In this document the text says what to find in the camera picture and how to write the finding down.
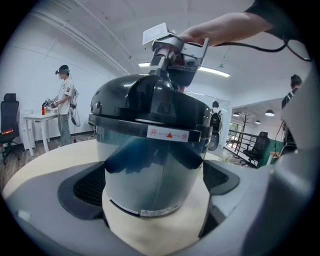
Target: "green wall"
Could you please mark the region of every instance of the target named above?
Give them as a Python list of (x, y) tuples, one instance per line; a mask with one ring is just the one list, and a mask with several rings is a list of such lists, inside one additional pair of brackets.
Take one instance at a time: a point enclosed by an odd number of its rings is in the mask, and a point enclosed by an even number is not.
[(270, 152), (280, 152), (282, 150), (282, 142), (274, 139), (270, 139), (269, 146), (265, 149), (262, 159), (258, 163), (258, 167), (265, 166), (268, 162)]

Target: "round table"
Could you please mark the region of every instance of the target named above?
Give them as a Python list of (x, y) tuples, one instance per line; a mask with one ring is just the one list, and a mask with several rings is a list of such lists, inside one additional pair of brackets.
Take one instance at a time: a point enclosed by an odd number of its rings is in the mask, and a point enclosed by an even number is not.
[[(206, 159), (218, 160), (207, 153)], [(88, 140), (49, 151), (21, 168), (6, 184), (2, 196), (7, 199), (21, 184), (33, 177), (63, 169), (103, 161), (97, 141)], [(199, 240), (209, 202), (209, 192), (200, 170), (195, 184), (181, 208), (156, 218), (129, 215), (115, 207), (103, 192), (102, 206), (110, 230), (125, 243), (145, 255), (166, 255)]]

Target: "gray pants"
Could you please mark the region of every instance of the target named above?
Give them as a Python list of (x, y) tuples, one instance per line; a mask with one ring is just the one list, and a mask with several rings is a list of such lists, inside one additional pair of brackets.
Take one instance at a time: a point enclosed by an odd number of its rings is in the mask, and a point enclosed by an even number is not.
[(58, 115), (58, 128), (61, 135), (61, 146), (71, 144), (71, 135), (69, 130), (69, 114)]

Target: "white shirt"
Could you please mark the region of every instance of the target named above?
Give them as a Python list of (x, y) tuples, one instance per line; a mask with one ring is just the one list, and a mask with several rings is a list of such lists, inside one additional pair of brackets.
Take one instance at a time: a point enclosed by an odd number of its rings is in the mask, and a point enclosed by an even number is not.
[[(58, 94), (58, 101), (60, 101), (64, 96), (72, 96), (74, 92), (74, 82), (68, 78), (64, 80), (61, 84), (61, 88)], [(58, 114), (67, 115), (70, 111), (70, 99), (66, 100), (64, 103), (58, 105)]]

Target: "forearm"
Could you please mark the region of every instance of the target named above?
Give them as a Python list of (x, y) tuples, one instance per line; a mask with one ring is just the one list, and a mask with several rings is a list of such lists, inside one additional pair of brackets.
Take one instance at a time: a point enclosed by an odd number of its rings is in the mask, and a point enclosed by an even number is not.
[(62, 104), (62, 103), (64, 103), (64, 102), (66, 102), (67, 100), (69, 100), (70, 99), (70, 96), (64, 96), (62, 99), (60, 99), (60, 100), (58, 100), (57, 101), (57, 103), (56, 103), (56, 105), (58, 106), (58, 105), (60, 105), (60, 104)]
[(203, 45), (206, 38), (210, 46), (235, 42), (270, 30), (273, 26), (263, 18), (252, 13), (227, 13), (213, 20), (190, 27), (182, 34), (189, 34), (198, 44)]

